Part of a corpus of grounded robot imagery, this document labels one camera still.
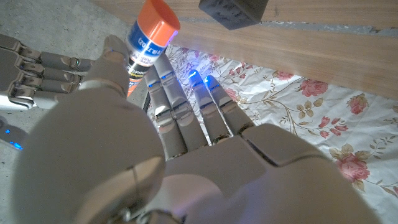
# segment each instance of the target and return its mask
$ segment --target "robot finger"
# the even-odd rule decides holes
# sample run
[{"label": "robot finger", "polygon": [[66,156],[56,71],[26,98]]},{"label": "robot finger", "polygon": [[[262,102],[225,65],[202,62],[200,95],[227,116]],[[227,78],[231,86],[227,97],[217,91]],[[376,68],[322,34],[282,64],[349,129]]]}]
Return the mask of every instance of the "robot finger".
[{"label": "robot finger", "polygon": [[218,141],[230,137],[224,120],[206,89],[199,72],[192,70],[189,73],[188,79],[199,104],[200,113],[211,143],[216,144]]},{"label": "robot finger", "polygon": [[1,104],[6,104],[7,109],[51,108],[80,82],[79,75],[46,70],[40,64],[26,61],[15,51],[0,48],[0,56],[3,58],[0,69],[6,71],[0,82]]},{"label": "robot finger", "polygon": [[245,129],[254,126],[251,119],[231,99],[213,76],[207,76],[205,84],[234,135],[240,135]]},{"label": "robot finger", "polygon": [[77,72],[87,72],[94,63],[94,60],[90,59],[67,57],[48,52],[42,52],[40,59],[45,67]]},{"label": "robot finger", "polygon": [[177,122],[188,151],[207,146],[208,142],[201,130],[199,121],[192,110],[187,96],[185,96],[180,82],[175,76],[174,69],[166,54],[163,53],[156,60],[154,67],[157,70],[160,83],[170,103],[172,116]]},{"label": "robot finger", "polygon": [[172,117],[170,103],[160,83],[156,69],[154,67],[150,68],[144,78],[148,85],[152,106],[155,108],[155,120],[163,143],[166,160],[185,154],[187,147],[177,122]]}]

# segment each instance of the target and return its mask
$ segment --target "floral fabric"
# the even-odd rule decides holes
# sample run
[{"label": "floral fabric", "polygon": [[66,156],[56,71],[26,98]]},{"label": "floral fabric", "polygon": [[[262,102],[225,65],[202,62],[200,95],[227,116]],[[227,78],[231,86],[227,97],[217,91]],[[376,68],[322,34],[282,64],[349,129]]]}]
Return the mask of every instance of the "floral fabric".
[{"label": "floral fabric", "polygon": [[191,69],[219,80],[257,125],[280,126],[319,148],[383,223],[396,223],[398,101],[174,45],[166,53],[204,131]]}]

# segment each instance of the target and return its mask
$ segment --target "robotic hand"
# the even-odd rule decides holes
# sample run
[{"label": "robotic hand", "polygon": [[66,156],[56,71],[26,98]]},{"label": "robotic hand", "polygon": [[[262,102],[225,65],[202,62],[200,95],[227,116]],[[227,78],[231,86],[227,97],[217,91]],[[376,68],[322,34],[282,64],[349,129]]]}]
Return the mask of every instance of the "robotic hand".
[{"label": "robotic hand", "polygon": [[51,108],[61,97],[77,89],[92,60],[38,52],[17,39],[0,34],[0,110]]},{"label": "robotic hand", "polygon": [[108,37],[78,91],[29,135],[12,193],[18,222],[378,223],[321,152],[254,126],[215,78],[192,71],[209,146],[164,54],[145,75],[159,138],[126,101],[127,62]]}]

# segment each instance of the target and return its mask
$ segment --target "gray floor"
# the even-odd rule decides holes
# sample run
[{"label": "gray floor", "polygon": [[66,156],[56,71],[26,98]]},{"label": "gray floor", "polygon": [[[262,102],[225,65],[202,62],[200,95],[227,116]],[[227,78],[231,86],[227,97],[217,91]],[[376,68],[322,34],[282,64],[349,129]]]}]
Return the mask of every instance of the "gray floor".
[{"label": "gray floor", "polygon": [[[96,59],[107,35],[125,38],[129,26],[88,0],[0,1],[0,33],[13,36],[40,51]],[[129,101],[142,106],[146,96],[140,83]],[[46,110],[0,111],[11,125],[29,131]],[[8,208],[14,159],[21,153],[0,143],[0,223],[13,223]]]}]

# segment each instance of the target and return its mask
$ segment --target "wooden surface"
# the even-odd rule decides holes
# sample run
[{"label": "wooden surface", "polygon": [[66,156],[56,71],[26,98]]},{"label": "wooden surface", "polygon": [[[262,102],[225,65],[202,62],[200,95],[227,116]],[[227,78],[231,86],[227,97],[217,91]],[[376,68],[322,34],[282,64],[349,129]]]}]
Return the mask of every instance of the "wooden surface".
[{"label": "wooden surface", "polygon": [[[144,0],[91,0],[137,16]],[[210,18],[200,0],[165,0],[179,17]],[[398,0],[269,0],[263,21],[398,27]]]},{"label": "wooden surface", "polygon": [[[126,6],[101,4],[123,21],[135,21]],[[181,25],[173,44],[398,100],[398,38],[263,26],[230,31],[209,22]]]}]

